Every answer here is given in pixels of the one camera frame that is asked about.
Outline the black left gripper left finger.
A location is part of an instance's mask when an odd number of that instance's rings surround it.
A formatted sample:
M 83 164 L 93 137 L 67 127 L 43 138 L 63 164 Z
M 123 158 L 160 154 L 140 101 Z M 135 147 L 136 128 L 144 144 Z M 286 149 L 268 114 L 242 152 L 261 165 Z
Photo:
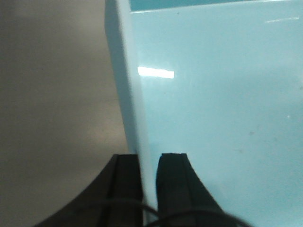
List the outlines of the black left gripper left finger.
M 141 227 L 143 211 L 134 205 L 76 209 L 109 199 L 143 200 L 138 156 L 113 155 L 93 182 L 39 227 Z

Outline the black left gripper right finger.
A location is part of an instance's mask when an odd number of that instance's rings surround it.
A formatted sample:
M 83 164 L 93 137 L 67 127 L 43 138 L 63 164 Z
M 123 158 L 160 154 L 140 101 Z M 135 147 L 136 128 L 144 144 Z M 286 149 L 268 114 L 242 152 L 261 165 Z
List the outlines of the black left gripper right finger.
M 156 208 L 148 227 L 250 227 L 224 211 L 203 185 L 185 153 L 144 157 L 144 191 Z

